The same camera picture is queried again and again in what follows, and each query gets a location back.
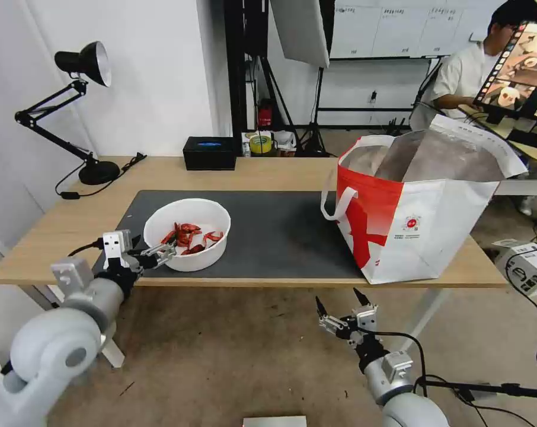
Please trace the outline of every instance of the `black desk mat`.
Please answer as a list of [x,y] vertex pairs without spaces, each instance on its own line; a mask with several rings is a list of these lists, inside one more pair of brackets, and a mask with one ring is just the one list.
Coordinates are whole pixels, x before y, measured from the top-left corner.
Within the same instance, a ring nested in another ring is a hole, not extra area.
[[[223,256],[197,272],[166,266],[145,277],[179,278],[363,278],[334,221],[320,212],[320,192],[140,191],[117,226],[142,234],[159,208],[180,199],[200,197],[220,203],[231,216]],[[334,207],[335,193],[328,198]],[[137,248],[146,248],[143,238]],[[94,271],[103,267],[104,256]]]

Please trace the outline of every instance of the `gray floor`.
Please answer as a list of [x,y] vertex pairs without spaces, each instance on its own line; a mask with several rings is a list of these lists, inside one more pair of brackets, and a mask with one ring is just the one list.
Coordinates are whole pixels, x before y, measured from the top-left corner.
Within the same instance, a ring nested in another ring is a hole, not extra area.
[[[348,132],[337,140],[342,137],[353,141]],[[533,231],[510,199],[497,197],[473,236],[486,247],[531,238]],[[421,293],[367,291],[380,305],[384,330],[400,329]],[[349,289],[317,294],[333,314],[356,305]],[[57,404],[50,425],[236,427],[245,416],[306,415],[310,427],[380,426],[355,354],[318,327],[314,295],[311,289],[136,289],[116,334],[124,367],[113,370],[99,359]],[[537,313],[511,290],[453,292],[421,342],[428,372],[447,380],[537,387]],[[411,356],[418,361],[415,349]],[[451,392],[430,396],[452,426],[482,426]],[[484,403],[537,426],[537,400]],[[523,425],[509,415],[484,416],[490,427]]]

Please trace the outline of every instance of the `lamp shade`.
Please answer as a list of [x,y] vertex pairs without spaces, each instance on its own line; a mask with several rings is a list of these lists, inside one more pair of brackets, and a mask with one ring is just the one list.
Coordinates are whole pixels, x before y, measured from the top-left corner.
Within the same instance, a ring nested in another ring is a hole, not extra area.
[[110,86],[110,64],[107,51],[101,42],[89,43],[79,53],[57,52],[55,64],[61,71],[83,73],[102,86]]

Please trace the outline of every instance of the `white shirt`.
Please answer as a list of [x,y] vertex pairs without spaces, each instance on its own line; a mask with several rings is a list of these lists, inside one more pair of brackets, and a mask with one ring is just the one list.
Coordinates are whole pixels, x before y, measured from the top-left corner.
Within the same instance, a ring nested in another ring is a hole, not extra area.
[[[482,43],[474,43],[447,58],[440,67],[434,85],[427,91],[427,101],[432,102],[444,95],[475,97],[490,75],[498,56],[484,53]],[[459,110],[443,110],[453,119],[465,117]]]

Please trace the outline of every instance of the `red chili pepper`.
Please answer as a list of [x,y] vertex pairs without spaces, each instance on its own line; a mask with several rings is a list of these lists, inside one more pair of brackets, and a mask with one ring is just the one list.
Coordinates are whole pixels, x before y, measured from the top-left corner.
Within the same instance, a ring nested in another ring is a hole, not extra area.
[[182,224],[180,225],[180,230],[182,230],[183,232],[192,232],[196,230],[201,230],[201,228],[193,224]]
[[196,235],[196,234],[201,234],[202,231],[201,230],[195,230],[195,231],[192,231],[190,233],[190,237],[187,241],[187,247],[190,248],[191,247],[191,242],[193,241],[193,237]]
[[175,230],[170,231],[170,232],[166,235],[166,237],[164,237],[164,238],[162,239],[162,241],[161,241],[160,243],[161,243],[161,244],[171,244],[171,243],[173,243],[174,240],[175,240],[175,234],[176,234],[176,231],[175,231]]
[[177,234],[178,246],[189,246],[190,240],[188,234],[180,231]]
[[207,234],[205,234],[205,235],[203,236],[203,244],[207,244],[207,239],[211,240],[211,241],[214,242],[214,244],[215,244],[216,242],[218,242],[219,240],[221,240],[221,238],[223,237],[223,231],[220,232],[220,236],[219,236],[219,237],[213,235],[213,233],[214,233],[214,231],[209,232],[209,233],[207,233]]
[[193,254],[193,253],[198,253],[198,252],[201,252],[205,250],[205,246],[204,245],[195,245],[193,248],[191,249],[186,249],[184,250],[181,254],[182,255],[189,255],[189,254]]

